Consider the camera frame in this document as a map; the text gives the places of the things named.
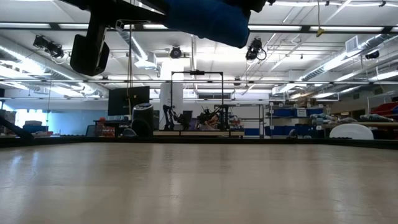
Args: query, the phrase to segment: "blue fabric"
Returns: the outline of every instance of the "blue fabric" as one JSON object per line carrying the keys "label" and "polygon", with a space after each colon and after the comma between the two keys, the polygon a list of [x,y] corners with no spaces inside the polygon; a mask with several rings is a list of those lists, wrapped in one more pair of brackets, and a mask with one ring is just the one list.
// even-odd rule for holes
{"label": "blue fabric", "polygon": [[249,19],[238,7],[215,0],[166,0],[170,10],[164,24],[200,38],[233,47],[246,46]]}

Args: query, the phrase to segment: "ductwork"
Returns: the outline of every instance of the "ductwork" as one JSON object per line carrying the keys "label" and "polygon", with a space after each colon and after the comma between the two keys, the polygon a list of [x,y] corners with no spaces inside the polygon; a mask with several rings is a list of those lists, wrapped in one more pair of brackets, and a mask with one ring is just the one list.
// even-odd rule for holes
{"label": "ductwork", "polygon": [[194,71],[197,69],[197,37],[191,35],[191,39],[192,39],[191,71]]}
{"label": "ductwork", "polygon": [[[381,68],[381,69],[379,69],[379,74],[396,72],[396,71],[398,71],[396,66],[397,66],[397,64],[395,63],[393,66]],[[366,86],[369,86],[369,85],[338,85],[338,86],[333,85],[333,86],[330,86],[327,89],[327,91],[325,91],[326,89],[324,89],[322,92],[316,91],[315,93],[333,93],[333,94],[339,93],[339,95],[344,95],[347,93],[352,93],[353,91],[358,91],[360,88],[366,87]]]}
{"label": "ductwork", "polygon": [[[359,69],[359,70],[357,70],[355,72],[351,72],[350,74],[343,75],[342,77],[338,78],[335,81],[340,82],[340,81],[352,78],[352,77],[354,77],[356,75],[359,75],[359,74],[365,73],[367,71],[373,70],[376,67],[379,67],[379,66],[382,66],[384,64],[390,63],[390,62],[392,62],[394,60],[397,60],[397,59],[398,59],[398,54],[393,55],[393,56],[391,56],[389,58],[386,58],[384,60],[378,61],[378,62],[376,62],[376,63],[374,63],[372,65],[369,65],[367,67],[361,68],[361,69]],[[341,90],[344,90],[345,88],[351,88],[351,87],[353,87],[353,85],[344,85],[344,86],[340,85],[338,87],[338,89],[340,89],[340,91],[341,91]],[[325,90],[327,90],[328,92],[333,92],[335,90],[335,88],[337,88],[335,85],[324,85],[322,87],[312,88],[311,90],[307,89],[306,91],[308,92],[308,94],[306,95],[306,97],[310,97],[310,96],[312,96],[312,95],[314,95],[314,94],[316,94],[316,93],[318,93],[320,91],[325,91]]]}
{"label": "ductwork", "polygon": [[[358,49],[352,52],[346,52],[346,49],[339,51],[338,53],[332,55],[328,60],[324,61],[321,65],[316,66],[315,68],[310,68],[304,71],[303,75],[299,78],[300,81],[309,81],[312,78],[315,78],[325,72],[336,68],[348,60],[358,57],[360,55],[366,55],[373,51],[379,45],[396,38],[397,35],[394,34],[379,34],[370,39],[362,41],[358,45]],[[275,90],[272,90],[273,93],[281,93],[283,91],[287,91],[293,88],[294,85],[283,85],[279,87],[275,87]]]}
{"label": "ductwork", "polygon": [[135,63],[135,66],[137,68],[144,68],[146,70],[157,70],[157,71],[160,70],[160,67],[157,66],[156,55],[153,52],[146,53],[133,36],[131,36],[131,41],[130,41],[130,32],[122,31],[118,33],[128,46],[130,46],[131,44],[131,51],[133,52],[135,58],[138,59],[138,62]]}
{"label": "ductwork", "polygon": [[[85,76],[75,73],[45,57],[0,36],[0,54],[6,60],[10,58],[20,63],[24,70],[31,70],[34,73],[51,73],[52,79],[62,80],[85,80]],[[81,86],[88,86],[99,95],[107,97],[108,89],[95,83],[82,83]]]}

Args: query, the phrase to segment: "security camera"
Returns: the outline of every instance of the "security camera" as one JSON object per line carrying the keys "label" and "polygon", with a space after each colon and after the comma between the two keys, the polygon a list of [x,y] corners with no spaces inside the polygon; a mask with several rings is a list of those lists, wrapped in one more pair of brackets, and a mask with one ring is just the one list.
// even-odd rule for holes
{"label": "security camera", "polygon": [[172,59],[178,59],[182,56],[182,52],[180,50],[180,46],[173,46],[172,51],[170,52],[170,57]]}

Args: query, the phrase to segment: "ceiling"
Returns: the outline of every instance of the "ceiling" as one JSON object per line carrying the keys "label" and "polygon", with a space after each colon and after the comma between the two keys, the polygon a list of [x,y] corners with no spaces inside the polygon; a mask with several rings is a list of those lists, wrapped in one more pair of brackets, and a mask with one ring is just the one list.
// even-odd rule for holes
{"label": "ceiling", "polygon": [[[295,4],[298,2],[316,1],[284,1]],[[334,3],[344,3],[344,1],[331,1]],[[379,1],[351,1],[350,5],[338,11],[340,6],[329,5],[320,6],[320,22],[327,25],[344,26],[396,26],[398,8],[392,6],[372,6],[354,7],[360,4],[375,4]],[[398,1],[388,1],[389,4],[396,4]],[[78,8],[68,5],[61,1],[35,1],[35,0],[0,0],[0,22],[82,22],[87,23],[90,13],[81,11]],[[293,7],[293,6],[265,6],[260,13],[252,13],[250,24],[317,24],[318,10],[316,6]],[[0,35],[8,38],[19,45],[36,51],[32,46],[36,35],[44,35],[48,39],[63,45],[63,49],[70,52],[73,39],[76,34],[85,35],[85,32],[77,31],[54,31],[54,30],[0,30]],[[133,32],[133,36],[139,45],[148,52],[155,52],[158,62],[169,60],[168,50],[173,45],[179,45],[183,52],[191,52],[191,35],[183,32]],[[354,34],[323,34],[315,37],[315,34],[280,34],[276,33],[253,33],[249,41],[255,37],[260,37],[267,44],[267,59],[249,67],[245,54],[247,49],[237,49],[225,44],[216,43],[208,39],[197,40],[197,69],[211,72],[224,72],[225,79],[233,80],[234,77],[243,79],[259,80],[263,77],[270,77],[274,80],[290,79],[290,72],[303,72],[304,70],[322,63],[326,58],[337,54],[345,49],[345,42],[354,37]],[[127,78],[127,57],[128,46],[120,38],[117,32],[108,32],[106,42],[111,49],[105,75],[110,79]],[[45,57],[49,57],[45,52],[38,51]],[[186,70],[190,69],[188,58],[179,59]],[[67,67],[69,58],[57,60],[62,66]],[[360,67],[358,60],[352,61],[349,65],[345,64],[334,71],[346,74]],[[133,68],[137,79],[153,78],[156,73],[148,70]],[[218,79],[217,76],[200,77],[202,79]],[[108,85],[108,88],[123,87],[124,84]],[[273,85],[257,85],[256,88],[272,88]]]}

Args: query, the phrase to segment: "black stand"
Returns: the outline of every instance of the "black stand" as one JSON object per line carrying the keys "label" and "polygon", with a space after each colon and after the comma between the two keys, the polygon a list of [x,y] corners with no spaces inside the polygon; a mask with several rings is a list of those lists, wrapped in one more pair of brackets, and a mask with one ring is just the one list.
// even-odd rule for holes
{"label": "black stand", "polygon": [[15,124],[12,124],[8,120],[4,119],[2,116],[0,116],[0,125],[4,126],[8,129],[10,129],[13,133],[18,135],[21,139],[26,139],[26,140],[31,140],[34,139],[33,135],[22,128],[16,126]]}

